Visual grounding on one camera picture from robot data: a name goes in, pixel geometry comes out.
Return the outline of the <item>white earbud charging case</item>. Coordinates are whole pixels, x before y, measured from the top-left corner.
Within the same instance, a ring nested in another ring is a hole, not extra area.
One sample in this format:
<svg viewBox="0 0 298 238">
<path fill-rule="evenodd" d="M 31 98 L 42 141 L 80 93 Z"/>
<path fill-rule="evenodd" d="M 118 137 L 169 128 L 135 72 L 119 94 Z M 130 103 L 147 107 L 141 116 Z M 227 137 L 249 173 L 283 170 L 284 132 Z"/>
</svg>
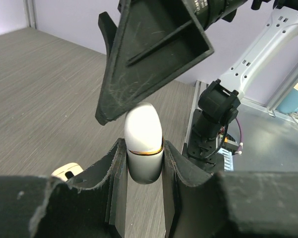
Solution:
<svg viewBox="0 0 298 238">
<path fill-rule="evenodd" d="M 139 103 L 125 117 L 124 136 L 131 178 L 154 183 L 160 176 L 164 138 L 158 113 L 150 103 Z"/>
</svg>

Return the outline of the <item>beige earbud charging case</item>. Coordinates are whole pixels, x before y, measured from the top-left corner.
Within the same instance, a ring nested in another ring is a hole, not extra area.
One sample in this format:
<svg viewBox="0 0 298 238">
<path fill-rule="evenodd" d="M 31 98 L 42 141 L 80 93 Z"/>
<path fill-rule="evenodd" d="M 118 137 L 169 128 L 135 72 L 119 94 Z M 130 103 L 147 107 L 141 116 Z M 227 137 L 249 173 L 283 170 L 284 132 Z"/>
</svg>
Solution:
<svg viewBox="0 0 298 238">
<path fill-rule="evenodd" d="M 67 182 L 70 178 L 82 172 L 83 168 L 78 163 L 71 162 L 54 170 L 51 176 L 59 178 L 64 182 Z"/>
</svg>

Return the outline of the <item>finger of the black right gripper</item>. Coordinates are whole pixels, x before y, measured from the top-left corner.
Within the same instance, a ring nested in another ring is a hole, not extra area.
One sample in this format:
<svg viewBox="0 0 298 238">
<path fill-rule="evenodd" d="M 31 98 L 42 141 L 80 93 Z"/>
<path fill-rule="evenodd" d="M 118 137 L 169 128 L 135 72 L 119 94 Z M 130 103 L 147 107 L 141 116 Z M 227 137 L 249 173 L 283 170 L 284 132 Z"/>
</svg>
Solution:
<svg viewBox="0 0 298 238">
<path fill-rule="evenodd" d="M 110 54 L 114 44 L 117 26 L 107 12 L 102 12 L 98 17 L 98 27 L 105 42 L 106 53 Z"/>
</svg>

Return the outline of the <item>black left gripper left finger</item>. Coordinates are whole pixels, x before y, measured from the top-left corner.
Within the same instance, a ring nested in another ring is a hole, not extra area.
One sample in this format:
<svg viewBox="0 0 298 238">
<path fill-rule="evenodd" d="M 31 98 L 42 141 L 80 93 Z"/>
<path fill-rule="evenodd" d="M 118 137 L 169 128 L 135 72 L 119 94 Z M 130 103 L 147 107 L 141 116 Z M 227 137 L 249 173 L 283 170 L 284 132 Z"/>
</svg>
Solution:
<svg viewBox="0 0 298 238">
<path fill-rule="evenodd" d="M 95 164 L 62 181 L 0 176 L 0 238 L 122 238 L 127 148 L 117 139 Z"/>
</svg>

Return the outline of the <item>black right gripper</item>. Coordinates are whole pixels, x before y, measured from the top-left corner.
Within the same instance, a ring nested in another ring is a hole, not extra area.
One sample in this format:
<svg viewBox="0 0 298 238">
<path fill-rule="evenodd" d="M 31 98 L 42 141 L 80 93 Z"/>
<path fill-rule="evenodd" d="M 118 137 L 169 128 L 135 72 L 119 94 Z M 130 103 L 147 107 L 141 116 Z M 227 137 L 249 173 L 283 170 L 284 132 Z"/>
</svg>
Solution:
<svg viewBox="0 0 298 238">
<path fill-rule="evenodd" d="M 118 119 L 213 53 L 204 30 L 232 22 L 237 0 L 122 0 L 95 112 Z"/>
</svg>

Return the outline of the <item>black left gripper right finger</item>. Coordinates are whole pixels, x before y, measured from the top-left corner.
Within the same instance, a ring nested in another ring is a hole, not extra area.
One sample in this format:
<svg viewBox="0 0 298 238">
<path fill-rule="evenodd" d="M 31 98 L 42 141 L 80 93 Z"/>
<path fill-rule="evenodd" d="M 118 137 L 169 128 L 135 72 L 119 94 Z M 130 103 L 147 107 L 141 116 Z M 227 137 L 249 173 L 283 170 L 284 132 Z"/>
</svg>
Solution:
<svg viewBox="0 0 298 238">
<path fill-rule="evenodd" d="M 162 186 L 167 238 L 298 238 L 298 173 L 211 175 L 165 141 Z"/>
</svg>

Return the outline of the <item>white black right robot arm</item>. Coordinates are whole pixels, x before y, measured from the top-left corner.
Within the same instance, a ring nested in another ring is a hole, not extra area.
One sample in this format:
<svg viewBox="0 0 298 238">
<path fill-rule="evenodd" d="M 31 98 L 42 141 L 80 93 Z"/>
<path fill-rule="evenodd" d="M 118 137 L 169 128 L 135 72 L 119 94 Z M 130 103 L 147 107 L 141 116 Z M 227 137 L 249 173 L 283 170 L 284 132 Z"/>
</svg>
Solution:
<svg viewBox="0 0 298 238">
<path fill-rule="evenodd" d="M 232 22 L 242 0 L 121 0 L 120 21 L 98 17 L 106 46 L 106 68 L 95 117 L 101 125 L 125 116 L 129 171 L 153 174 L 166 152 L 154 107 L 144 99 L 198 63 L 214 48 L 206 30 Z M 210 143 L 236 118 L 251 82 L 290 40 L 298 36 L 298 0 L 276 0 L 262 32 L 240 58 L 214 80 L 193 107 L 187 156 L 206 164 L 219 149 Z"/>
</svg>

